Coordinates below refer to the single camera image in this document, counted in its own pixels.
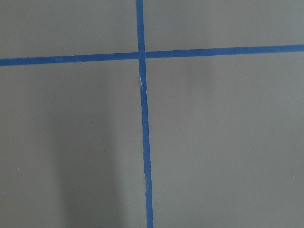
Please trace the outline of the blue tape strip crosswise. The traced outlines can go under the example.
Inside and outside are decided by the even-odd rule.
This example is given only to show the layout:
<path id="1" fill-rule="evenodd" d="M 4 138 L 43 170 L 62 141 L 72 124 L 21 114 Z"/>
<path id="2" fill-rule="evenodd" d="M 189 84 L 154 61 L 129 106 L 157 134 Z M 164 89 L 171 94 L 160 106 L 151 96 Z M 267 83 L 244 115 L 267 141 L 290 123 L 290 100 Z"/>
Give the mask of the blue tape strip crosswise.
<path id="1" fill-rule="evenodd" d="M 259 46 L 259 47 L 224 47 L 207 49 L 185 49 L 185 50 L 164 50 L 147 51 L 144 56 L 147 59 L 173 58 L 173 57 L 202 57 L 221 55 L 245 55 L 264 53 L 289 53 L 303 52 L 303 45 L 279 45 L 279 46 Z M 68 56 L 48 56 L 48 57 L 22 57 L 4 58 L 0 60 L 3 66 L 39 65 L 39 64 L 59 64 L 78 62 L 98 62 L 116 60 L 135 60 L 139 58 L 137 52 L 88 54 L 88 55 L 68 55 Z"/>

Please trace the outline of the blue tape strip lengthwise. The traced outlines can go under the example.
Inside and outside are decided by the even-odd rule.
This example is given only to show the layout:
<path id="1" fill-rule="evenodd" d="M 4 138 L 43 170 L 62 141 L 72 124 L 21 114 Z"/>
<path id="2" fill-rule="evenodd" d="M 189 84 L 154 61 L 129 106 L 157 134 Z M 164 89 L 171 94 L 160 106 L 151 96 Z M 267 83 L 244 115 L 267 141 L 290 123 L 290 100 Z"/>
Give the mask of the blue tape strip lengthwise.
<path id="1" fill-rule="evenodd" d="M 147 227 L 153 228 L 153 202 L 152 202 L 152 173 L 150 157 L 150 136 L 149 136 L 149 117 L 147 101 L 147 75 L 146 75 L 146 52 L 144 36 L 144 13 L 143 1 L 136 1 L 136 19 L 137 19 L 137 38 L 138 38 L 138 64 L 139 76 L 141 82 L 141 116 L 142 116 L 142 146 L 143 146 L 143 163 L 145 176 L 145 202 L 146 202 L 146 221 Z"/>

